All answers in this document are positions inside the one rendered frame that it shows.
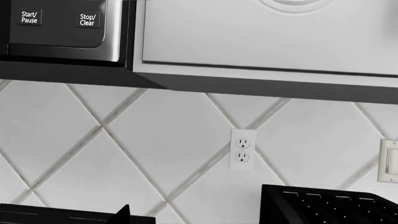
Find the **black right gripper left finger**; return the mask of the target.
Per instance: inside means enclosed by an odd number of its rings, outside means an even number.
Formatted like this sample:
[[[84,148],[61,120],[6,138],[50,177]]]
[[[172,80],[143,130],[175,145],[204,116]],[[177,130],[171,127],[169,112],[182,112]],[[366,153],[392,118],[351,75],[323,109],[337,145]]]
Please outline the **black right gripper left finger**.
[[[155,218],[131,215],[129,205],[104,213],[0,203],[0,224],[155,224]]]

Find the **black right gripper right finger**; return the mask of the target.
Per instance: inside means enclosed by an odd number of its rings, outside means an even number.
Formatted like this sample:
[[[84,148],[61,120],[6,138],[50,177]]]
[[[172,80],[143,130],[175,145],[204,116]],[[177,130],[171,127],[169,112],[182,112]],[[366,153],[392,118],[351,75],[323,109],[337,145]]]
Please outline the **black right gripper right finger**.
[[[264,184],[259,224],[398,224],[398,204],[366,192]]]

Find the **black microwave control panel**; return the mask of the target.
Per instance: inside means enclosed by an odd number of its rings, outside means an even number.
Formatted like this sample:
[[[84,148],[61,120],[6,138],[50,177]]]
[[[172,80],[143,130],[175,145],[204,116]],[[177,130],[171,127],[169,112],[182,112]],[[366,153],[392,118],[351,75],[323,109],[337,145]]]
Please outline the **black microwave control panel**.
[[[0,80],[159,89],[133,70],[137,0],[0,0]]]

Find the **white duplex power outlet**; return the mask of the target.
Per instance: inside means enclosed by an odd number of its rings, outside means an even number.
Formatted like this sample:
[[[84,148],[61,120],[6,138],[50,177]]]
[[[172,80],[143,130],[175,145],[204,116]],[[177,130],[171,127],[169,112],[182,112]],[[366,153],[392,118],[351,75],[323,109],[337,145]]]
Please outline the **white duplex power outlet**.
[[[247,129],[232,129],[229,169],[251,172],[254,170],[256,132]]]

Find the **white wall light switch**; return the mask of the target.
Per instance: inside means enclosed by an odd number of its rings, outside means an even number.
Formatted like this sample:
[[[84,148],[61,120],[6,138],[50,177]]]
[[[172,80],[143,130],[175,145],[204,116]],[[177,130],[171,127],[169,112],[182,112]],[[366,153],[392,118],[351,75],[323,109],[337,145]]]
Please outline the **white wall light switch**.
[[[381,140],[377,181],[398,184],[398,141]]]

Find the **white wall cabinet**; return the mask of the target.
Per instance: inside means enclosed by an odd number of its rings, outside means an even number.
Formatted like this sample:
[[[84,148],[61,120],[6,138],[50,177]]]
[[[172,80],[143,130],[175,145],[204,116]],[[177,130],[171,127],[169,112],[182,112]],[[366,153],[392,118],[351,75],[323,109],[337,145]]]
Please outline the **white wall cabinet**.
[[[140,0],[135,35],[165,89],[398,105],[398,0]]]

